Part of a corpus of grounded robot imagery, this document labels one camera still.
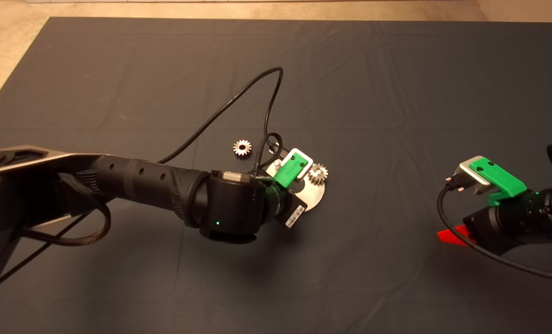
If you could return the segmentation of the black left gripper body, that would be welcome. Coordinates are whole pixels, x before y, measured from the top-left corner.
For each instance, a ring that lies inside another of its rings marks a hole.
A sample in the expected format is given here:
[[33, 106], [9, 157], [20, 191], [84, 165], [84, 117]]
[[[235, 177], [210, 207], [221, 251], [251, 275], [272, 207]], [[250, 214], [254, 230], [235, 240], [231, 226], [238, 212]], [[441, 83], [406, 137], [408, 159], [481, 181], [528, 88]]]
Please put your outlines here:
[[279, 185], [266, 188], [264, 199], [264, 222], [277, 222], [285, 228], [292, 228], [308, 205], [295, 193]]

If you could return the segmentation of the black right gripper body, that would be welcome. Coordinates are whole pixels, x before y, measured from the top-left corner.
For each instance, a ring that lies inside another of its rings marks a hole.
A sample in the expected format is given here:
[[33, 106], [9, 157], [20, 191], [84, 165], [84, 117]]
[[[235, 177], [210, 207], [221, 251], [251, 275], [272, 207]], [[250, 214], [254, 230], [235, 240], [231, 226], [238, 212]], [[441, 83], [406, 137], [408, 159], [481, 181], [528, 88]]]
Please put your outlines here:
[[516, 247], [552, 244], [552, 190], [527, 190], [464, 217], [462, 222], [476, 245], [497, 255]]

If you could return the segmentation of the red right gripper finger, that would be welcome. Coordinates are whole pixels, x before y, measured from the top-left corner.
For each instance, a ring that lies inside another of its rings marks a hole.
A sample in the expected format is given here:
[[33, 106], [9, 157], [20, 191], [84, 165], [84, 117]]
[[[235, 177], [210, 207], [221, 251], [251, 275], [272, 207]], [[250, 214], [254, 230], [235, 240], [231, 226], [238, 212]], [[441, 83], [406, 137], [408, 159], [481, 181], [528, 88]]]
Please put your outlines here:
[[[458, 231], [463, 237], [465, 237], [468, 241], [471, 243], [475, 243], [475, 239], [471, 237], [470, 231], [467, 229], [467, 226], [459, 225], [455, 227], [456, 231]], [[461, 241], [459, 237], [457, 237], [451, 230], [443, 230], [437, 232], [438, 239], [443, 243], [448, 244], [454, 244], [454, 245], [460, 245], [460, 246], [467, 246], [466, 243]]]

